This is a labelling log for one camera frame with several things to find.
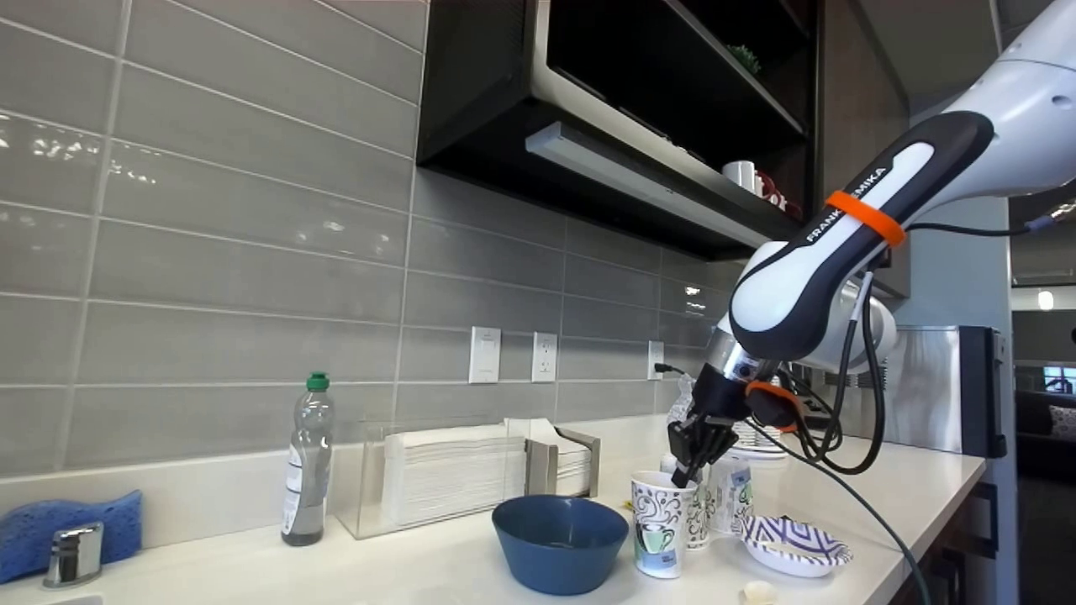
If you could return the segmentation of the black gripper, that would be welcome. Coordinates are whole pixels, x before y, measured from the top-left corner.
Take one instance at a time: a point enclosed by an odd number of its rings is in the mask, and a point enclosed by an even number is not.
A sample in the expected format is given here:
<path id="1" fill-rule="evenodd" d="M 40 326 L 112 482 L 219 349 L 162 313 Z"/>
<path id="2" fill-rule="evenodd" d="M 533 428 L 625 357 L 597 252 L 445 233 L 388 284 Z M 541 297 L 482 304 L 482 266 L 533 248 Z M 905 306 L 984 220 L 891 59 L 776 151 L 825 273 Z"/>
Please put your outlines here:
<path id="1" fill-rule="evenodd" d="M 691 409 L 676 423 L 676 441 L 668 441 L 673 483 L 696 483 L 733 449 L 736 421 L 794 432 L 801 418 L 803 405 L 789 391 L 703 366 L 691 386 Z"/>

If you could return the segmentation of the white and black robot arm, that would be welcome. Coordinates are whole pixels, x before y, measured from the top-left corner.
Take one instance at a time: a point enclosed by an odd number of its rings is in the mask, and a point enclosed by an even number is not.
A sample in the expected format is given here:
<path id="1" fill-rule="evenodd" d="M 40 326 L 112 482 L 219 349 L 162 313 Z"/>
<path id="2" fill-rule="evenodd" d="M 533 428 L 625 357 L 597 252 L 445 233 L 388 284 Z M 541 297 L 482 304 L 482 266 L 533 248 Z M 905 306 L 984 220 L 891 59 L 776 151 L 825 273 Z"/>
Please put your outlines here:
<path id="1" fill-rule="evenodd" d="M 745 266 L 709 360 L 667 423 L 686 489 L 736 443 L 736 421 L 789 432 L 806 462 L 832 457 L 803 405 L 773 386 L 780 362 L 878 377 L 896 316 L 871 297 L 871 266 L 928 229 L 928 213 L 981 195 L 1038 195 L 1076 179 L 1076 0 L 1052 0 L 950 108 L 873 154 L 794 239 Z"/>

